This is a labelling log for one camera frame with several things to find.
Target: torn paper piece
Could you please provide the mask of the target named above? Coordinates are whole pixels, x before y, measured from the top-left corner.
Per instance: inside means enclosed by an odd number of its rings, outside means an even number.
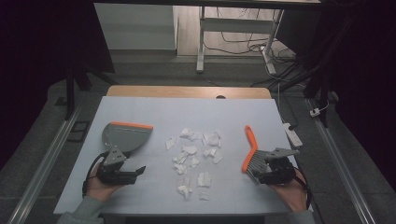
[[[195,157],[192,157],[192,159],[191,159],[191,166],[192,167],[195,167],[195,166],[197,166],[199,164],[199,161],[195,158]]]
[[[187,138],[190,141],[200,140],[200,139],[203,138],[202,137],[202,133],[195,132],[195,131],[193,131],[191,129],[188,129],[188,128],[185,128],[185,129],[183,129],[181,131],[180,137],[181,138]]]
[[[189,153],[182,152],[182,153],[178,154],[176,157],[174,157],[173,161],[176,162],[177,164],[181,164],[187,159],[188,156],[189,156]]]
[[[175,164],[174,168],[176,169],[176,172],[178,175],[183,175],[186,174],[187,171],[187,166],[183,164]]]
[[[190,155],[193,155],[193,154],[195,154],[195,152],[197,152],[197,147],[196,146],[191,146],[191,147],[181,147],[181,150],[183,151],[183,152],[187,152],[187,153],[189,153]]]
[[[212,176],[209,174],[209,172],[198,174],[198,187],[209,188],[211,181]]]
[[[206,149],[206,150],[204,151],[204,156],[205,156],[205,158],[207,158],[207,156],[210,155],[210,152],[211,152],[210,149]]]
[[[210,155],[212,156],[212,157],[214,157],[215,155],[216,155],[216,149],[215,148],[210,148]]]
[[[190,188],[190,179],[185,177],[183,184],[177,187],[177,192],[184,196],[185,199],[189,199],[192,189]]]
[[[165,144],[166,144],[166,150],[171,149],[176,144],[176,138],[175,137],[170,137],[168,140],[166,140]]]
[[[201,201],[209,201],[210,200],[209,194],[206,192],[199,192],[198,196],[199,196],[199,200],[201,200]]]
[[[220,136],[217,132],[204,133],[204,138],[202,139],[202,142],[205,146],[218,148],[221,147]]]
[[[205,158],[207,158],[208,156],[214,157],[216,154],[216,149],[213,147],[209,148],[209,149],[205,149],[203,154],[204,154]]]
[[[223,159],[221,153],[219,151],[216,152],[215,156],[213,157],[213,163],[218,164],[219,161]]]

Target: black curtain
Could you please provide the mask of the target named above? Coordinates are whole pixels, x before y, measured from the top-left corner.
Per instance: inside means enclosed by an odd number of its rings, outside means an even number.
[[[46,103],[49,86],[65,79],[72,64],[102,72],[114,68],[93,2],[7,0],[0,5],[3,167]]]
[[[393,1],[367,1],[336,52],[331,83],[340,98],[336,111],[341,120],[394,189],[395,11]]]

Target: metal rail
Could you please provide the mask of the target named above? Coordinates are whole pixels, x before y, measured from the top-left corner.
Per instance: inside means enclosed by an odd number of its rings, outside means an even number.
[[[305,102],[309,109],[313,109],[313,106],[309,100],[306,99]],[[338,146],[335,144],[334,139],[332,138],[332,133],[330,132],[329,128],[325,128],[323,126],[320,120],[315,119],[315,123],[318,127],[318,131],[323,139],[323,142],[326,145],[326,148],[329,150],[330,156],[332,157],[332,162],[334,163],[338,174],[344,182],[346,191],[350,195],[351,200],[355,205],[355,209],[361,218],[361,223],[375,224],[375,218],[367,202],[365,201],[363,194],[361,193],[361,189],[353,178],[352,173],[349,172],[347,164],[344,161]]]
[[[10,219],[8,220],[8,224],[14,223],[24,223],[26,218],[28,217],[32,207],[35,203],[35,200],[38,197],[41,189],[44,186],[44,183],[47,180],[48,175],[58,158],[59,153],[61,152],[62,147],[64,146],[64,142],[66,141],[67,135],[70,133],[70,130],[73,128],[73,124],[76,121],[79,112],[81,111],[82,105],[86,99],[86,94],[84,93],[82,99],[79,101],[79,104],[76,110],[73,112],[69,120],[65,120],[58,132],[56,133],[49,149],[47,150],[46,155],[35,171],[35,175],[27,186],[25,192],[21,196],[20,201],[15,207]]]

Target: human hand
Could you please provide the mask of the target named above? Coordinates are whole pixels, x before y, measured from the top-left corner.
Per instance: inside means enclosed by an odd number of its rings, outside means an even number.
[[[98,171],[99,163],[92,169],[90,179],[88,180],[87,196],[97,199],[103,203],[107,202],[111,195],[117,190],[123,187],[123,185],[110,186],[103,184],[96,173]]]
[[[295,169],[297,177],[305,182],[305,179],[298,169]],[[287,185],[269,185],[289,207],[292,212],[302,212],[307,209],[306,207],[306,194],[303,186],[295,179]]]

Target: metal frame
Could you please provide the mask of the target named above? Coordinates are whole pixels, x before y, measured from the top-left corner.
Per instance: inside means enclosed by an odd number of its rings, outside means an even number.
[[[58,158],[59,153],[61,152],[62,147],[64,146],[64,142],[66,141],[67,135],[70,133],[70,130],[73,128],[73,124],[76,121],[82,105],[85,102],[85,94],[83,94],[82,99],[79,101],[76,110],[71,114],[69,120],[64,120],[60,129],[56,133],[49,149],[47,150],[46,155],[35,171],[35,175],[27,186],[25,192],[21,196],[20,201],[15,207],[14,211],[11,214],[10,219],[7,223],[24,223],[26,218],[29,216],[30,211],[35,203],[35,200],[38,197],[41,189],[46,182],[50,171],[56,159]]]
[[[270,75],[276,74],[276,70],[269,55],[272,43],[274,42],[277,27],[280,22],[283,10],[281,10],[274,21],[260,20],[236,20],[223,18],[205,18],[205,7],[200,7],[200,35],[197,56],[197,73],[204,72],[204,36],[205,32],[228,32],[228,33],[249,33],[249,34],[268,34],[268,42],[262,51],[265,65]]]
[[[308,99],[305,99],[305,103],[309,109],[314,108]],[[320,136],[322,137],[322,140],[329,151],[332,162],[334,163],[334,166],[346,187],[346,191],[351,197],[351,200],[355,205],[355,209],[361,218],[361,223],[375,224],[375,218],[367,202],[365,201],[363,194],[361,193],[361,189],[353,178],[352,173],[350,173],[347,164],[340,153],[340,149],[335,144],[331,131],[326,128],[323,123],[319,121],[319,119],[315,119],[315,123],[318,127]]]

